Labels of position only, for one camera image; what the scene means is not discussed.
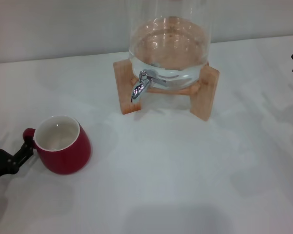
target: white wall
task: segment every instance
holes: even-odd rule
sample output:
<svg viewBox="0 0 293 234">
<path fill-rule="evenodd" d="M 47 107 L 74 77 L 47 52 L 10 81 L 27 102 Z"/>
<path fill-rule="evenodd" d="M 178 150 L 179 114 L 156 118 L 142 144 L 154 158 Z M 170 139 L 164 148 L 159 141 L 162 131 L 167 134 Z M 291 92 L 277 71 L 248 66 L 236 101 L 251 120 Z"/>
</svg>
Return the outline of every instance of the white wall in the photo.
<svg viewBox="0 0 293 234">
<path fill-rule="evenodd" d="M 213 41 L 293 34 L 293 0 L 217 0 Z M 126 51 L 125 0 L 0 0 L 0 62 Z"/>
</svg>

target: mug handle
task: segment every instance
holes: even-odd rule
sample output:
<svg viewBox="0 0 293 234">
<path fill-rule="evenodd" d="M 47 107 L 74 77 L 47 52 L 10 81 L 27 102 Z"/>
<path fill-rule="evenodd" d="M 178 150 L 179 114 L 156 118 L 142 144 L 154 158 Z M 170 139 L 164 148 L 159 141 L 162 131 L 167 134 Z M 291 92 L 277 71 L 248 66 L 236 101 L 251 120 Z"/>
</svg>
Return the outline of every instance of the mug handle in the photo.
<svg viewBox="0 0 293 234">
<path fill-rule="evenodd" d="M 34 134 L 35 134 L 35 130 L 33 128 L 27 128 L 25 129 L 25 131 L 23 132 L 23 139 L 24 141 L 26 141 L 26 139 L 30 138 L 33 139 L 34 138 Z"/>
</svg>

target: wooden stand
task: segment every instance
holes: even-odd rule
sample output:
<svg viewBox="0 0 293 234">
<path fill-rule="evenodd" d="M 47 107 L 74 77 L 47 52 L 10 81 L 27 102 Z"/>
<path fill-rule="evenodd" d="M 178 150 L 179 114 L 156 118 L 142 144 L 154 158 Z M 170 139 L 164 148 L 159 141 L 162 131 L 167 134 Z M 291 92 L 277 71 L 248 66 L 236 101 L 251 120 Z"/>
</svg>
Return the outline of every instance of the wooden stand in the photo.
<svg viewBox="0 0 293 234">
<path fill-rule="evenodd" d="M 138 80 L 132 73 L 130 60 L 114 63 L 115 79 L 118 90 L 119 103 L 123 115 L 141 110 L 141 103 L 132 104 L 130 101 L 133 85 Z M 206 65 L 200 74 L 200 79 L 188 88 L 181 90 L 163 90 L 150 87 L 147 92 L 157 94 L 188 95 L 190 96 L 190 112 L 200 119 L 207 121 L 215 96 L 219 71 Z"/>
</svg>

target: mug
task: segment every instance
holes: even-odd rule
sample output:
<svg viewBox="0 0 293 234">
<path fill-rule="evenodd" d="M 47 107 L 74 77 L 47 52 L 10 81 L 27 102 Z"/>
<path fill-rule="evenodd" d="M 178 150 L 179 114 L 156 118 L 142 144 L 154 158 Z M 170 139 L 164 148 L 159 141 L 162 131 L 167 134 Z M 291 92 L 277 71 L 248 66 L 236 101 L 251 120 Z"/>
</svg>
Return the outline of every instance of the mug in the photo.
<svg viewBox="0 0 293 234">
<path fill-rule="evenodd" d="M 37 129 L 27 128 L 23 138 L 34 138 L 43 164 L 57 174 L 70 174 L 81 169 L 89 160 L 91 145 L 79 122 L 69 116 L 52 116 Z"/>
</svg>

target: glass beverage dispenser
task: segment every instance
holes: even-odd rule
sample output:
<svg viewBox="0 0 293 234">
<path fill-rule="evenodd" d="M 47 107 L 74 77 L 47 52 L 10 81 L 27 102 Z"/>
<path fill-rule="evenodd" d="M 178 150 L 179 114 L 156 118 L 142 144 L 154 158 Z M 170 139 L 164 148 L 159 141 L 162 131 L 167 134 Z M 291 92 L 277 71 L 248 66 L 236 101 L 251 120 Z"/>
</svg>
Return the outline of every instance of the glass beverage dispenser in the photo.
<svg viewBox="0 0 293 234">
<path fill-rule="evenodd" d="M 209 54 L 213 0 L 127 0 L 131 102 L 148 87 L 178 90 L 195 83 Z"/>
</svg>

